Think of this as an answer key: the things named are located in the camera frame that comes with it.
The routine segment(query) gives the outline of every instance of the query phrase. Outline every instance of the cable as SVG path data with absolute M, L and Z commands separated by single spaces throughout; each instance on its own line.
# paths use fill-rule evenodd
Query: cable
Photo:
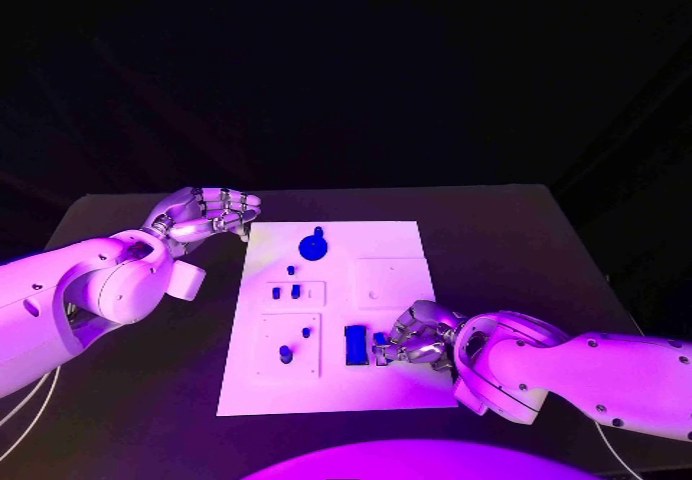
M 38 413 L 36 414 L 36 417 L 33 417 L 33 421 L 28 424 L 28 427 L 26 427 L 24 433 L 18 437 L 17 441 L 11 445 L 11 447 L 7 449 L 7 451 L 2 453 L 2 456 L 0 457 L 0 462 L 5 459 L 7 455 L 11 453 L 17 445 L 20 444 L 21 440 L 24 439 L 26 435 L 28 434 L 33 426 L 36 425 L 36 422 L 38 421 L 40 414 L 43 413 L 43 410 L 46 409 L 47 401 L 50 400 L 50 396 L 53 395 L 53 390 L 54 390 L 54 384 L 57 383 L 57 375 L 60 373 L 60 367 L 54 369 L 54 377 L 53 377 L 53 383 L 50 385 L 50 390 L 47 391 L 47 396 L 46 399 L 43 400 L 43 405 L 40 406 Z
M 627 469 L 627 471 L 630 472 L 631 476 L 637 479 L 637 480 L 644 480 L 635 473 L 634 473 L 634 470 L 628 467 L 628 465 L 624 463 L 624 460 L 619 458 L 619 455 L 615 453 L 615 449 L 612 448 L 612 445 L 609 445 L 609 442 L 608 442 L 608 439 L 605 438 L 605 434 L 602 433 L 602 430 L 601 430 L 601 426 L 598 425 L 598 422 L 594 422 L 595 423 L 595 428 L 598 429 L 598 433 L 601 434 L 601 438 L 602 438 L 602 441 L 605 442 L 605 445 L 609 449 L 609 453 L 612 453 L 612 456 L 617 458 L 617 461 L 621 463 L 622 467 Z
M 2 426 L 4 422 L 14 416 L 14 414 L 18 412 L 21 407 L 26 405 L 26 402 L 31 399 L 33 395 L 38 391 L 40 386 L 43 385 L 47 376 L 50 375 L 50 372 L 47 372 L 43 377 L 40 377 L 38 383 L 33 387 L 33 390 L 28 392 L 28 395 L 24 397 L 24 399 L 18 402 L 18 405 L 14 407 L 11 412 L 4 416 L 4 418 L 0 420 L 0 427 Z

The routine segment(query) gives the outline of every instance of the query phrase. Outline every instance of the white board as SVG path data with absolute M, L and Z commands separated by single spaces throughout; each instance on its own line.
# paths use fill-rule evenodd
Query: white board
M 317 226 L 328 250 L 307 261 L 298 244 Z M 217 415 L 455 407 L 448 372 L 374 365 L 372 335 L 390 331 L 415 300 L 435 300 L 415 222 L 253 222 Z M 366 327 L 369 365 L 346 365 L 347 325 Z

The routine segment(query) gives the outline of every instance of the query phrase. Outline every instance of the table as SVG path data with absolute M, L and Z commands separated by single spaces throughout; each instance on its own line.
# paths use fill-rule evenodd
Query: table
M 543 186 L 250 193 L 262 199 L 262 221 L 418 221 L 436 301 L 455 311 L 524 312 L 572 335 L 637 334 Z M 47 248 L 138 228 L 164 196 L 85 196 Z M 186 258 L 207 272 L 196 300 L 165 297 L 139 323 L 64 365 L 44 415 L 0 464 L 1 478 L 239 478 L 318 449 L 395 438 L 472 441 L 591 473 L 622 472 L 592 422 L 552 394 L 532 426 L 461 407 L 216 417 L 245 248 L 230 234 L 211 237 Z M 2 399 L 0 411 L 18 398 Z M 40 401 L 0 429 L 2 450 Z M 634 469 L 692 466 L 690 444 L 604 430 Z

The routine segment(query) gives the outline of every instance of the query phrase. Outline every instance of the black background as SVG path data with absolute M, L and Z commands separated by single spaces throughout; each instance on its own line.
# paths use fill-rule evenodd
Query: black background
M 86 193 L 542 183 L 689 338 L 689 2 L 2 8 L 4 260 Z

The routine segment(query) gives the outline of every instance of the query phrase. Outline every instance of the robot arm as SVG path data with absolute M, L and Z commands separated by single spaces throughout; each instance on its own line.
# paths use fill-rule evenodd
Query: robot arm
M 601 425 L 692 441 L 690 343 L 602 333 L 569 338 L 527 315 L 462 319 L 418 301 L 373 352 L 377 365 L 422 361 L 435 370 L 451 356 L 454 396 L 478 415 L 491 409 L 532 424 L 553 392 Z
M 167 293 L 196 296 L 204 271 L 175 260 L 210 235 L 259 214 L 259 198 L 183 188 L 139 230 L 79 242 L 0 266 L 0 398 L 73 358 L 115 328 L 139 321 Z

